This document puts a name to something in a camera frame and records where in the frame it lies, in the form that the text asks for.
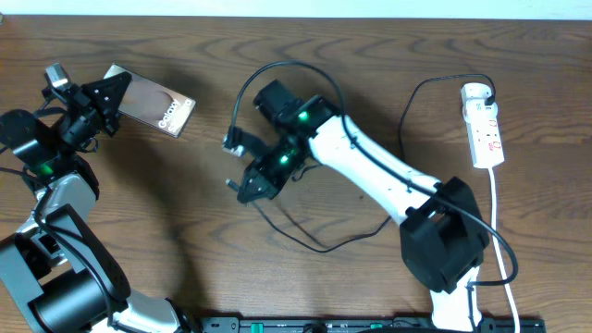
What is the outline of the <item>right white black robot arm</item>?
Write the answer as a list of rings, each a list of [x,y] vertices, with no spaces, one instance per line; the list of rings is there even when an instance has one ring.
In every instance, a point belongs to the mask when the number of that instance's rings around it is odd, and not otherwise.
[[[402,260],[430,291],[433,325],[461,332],[478,328],[482,314],[475,287],[489,236],[466,183],[441,182],[406,165],[360,131],[341,105],[321,95],[304,101],[274,80],[253,104],[279,141],[268,146],[236,125],[229,127],[225,148],[253,155],[239,202],[275,198],[308,158],[339,172],[398,225]]]

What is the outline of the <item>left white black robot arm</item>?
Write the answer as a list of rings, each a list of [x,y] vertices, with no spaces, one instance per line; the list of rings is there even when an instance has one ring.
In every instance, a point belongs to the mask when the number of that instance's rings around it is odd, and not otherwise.
[[[114,135],[128,72],[74,84],[47,68],[45,103],[1,116],[1,143],[23,162],[18,171],[36,198],[31,214],[1,241],[1,280],[35,332],[200,332],[202,325],[168,298],[133,290],[121,266],[86,223],[99,182],[83,155],[96,135]]]

